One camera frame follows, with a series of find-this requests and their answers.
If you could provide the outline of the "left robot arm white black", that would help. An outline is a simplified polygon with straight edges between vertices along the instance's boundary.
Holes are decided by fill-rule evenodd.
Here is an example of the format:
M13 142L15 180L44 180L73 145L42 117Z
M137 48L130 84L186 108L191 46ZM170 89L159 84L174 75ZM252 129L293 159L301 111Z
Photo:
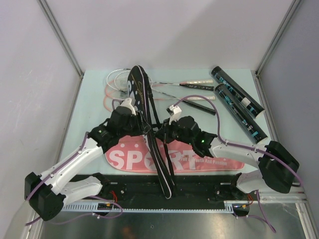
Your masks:
M24 197L39 217L53 219L62 209L62 188L88 163L118 144L124 136L143 133L143 112L119 106L110 118L86 132L82 144L71 156L36 175L29 173L24 181Z

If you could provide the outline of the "white black-handled badminton racket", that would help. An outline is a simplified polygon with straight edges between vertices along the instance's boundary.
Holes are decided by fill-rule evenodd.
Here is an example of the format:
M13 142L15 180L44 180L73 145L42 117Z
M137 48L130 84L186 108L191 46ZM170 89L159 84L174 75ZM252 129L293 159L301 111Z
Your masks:
M130 70L131 70L130 68L120 68L120 69L114 70L111 73L109 73L104 79L105 87L106 87L107 83L111 83L113 80L118 80L121 75L128 76L128 74L130 73ZM212 91L214 89L212 84L205 84L205 85L186 84L186 85L183 85L181 87L198 88L198 89L208 90L208 91Z

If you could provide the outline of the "black SPORT racket bag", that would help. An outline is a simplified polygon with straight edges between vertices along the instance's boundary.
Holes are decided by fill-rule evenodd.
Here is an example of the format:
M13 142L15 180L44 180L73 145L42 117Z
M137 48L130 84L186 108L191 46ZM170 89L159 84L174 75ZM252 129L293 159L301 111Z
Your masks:
M135 100L134 107L142 115L142 122L146 124L143 137L155 165L163 195L166 199L171 199L174 195L174 182L160 153L155 137L150 112L150 103L152 102L150 82L142 66L135 65L131 68L127 80L127 90L128 96Z

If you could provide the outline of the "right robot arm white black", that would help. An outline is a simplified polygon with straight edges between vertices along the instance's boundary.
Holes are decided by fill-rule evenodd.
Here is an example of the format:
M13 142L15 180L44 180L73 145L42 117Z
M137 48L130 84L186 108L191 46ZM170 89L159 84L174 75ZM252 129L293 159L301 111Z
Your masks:
M177 121L165 120L156 137L167 143L177 140L189 144L200 157L232 159L254 167L252 172L237 175L231 185L230 195L236 200L243 199L252 191L267 188L282 194L289 193L300 166L279 142L247 145L222 141L218 135L202 131L191 116Z

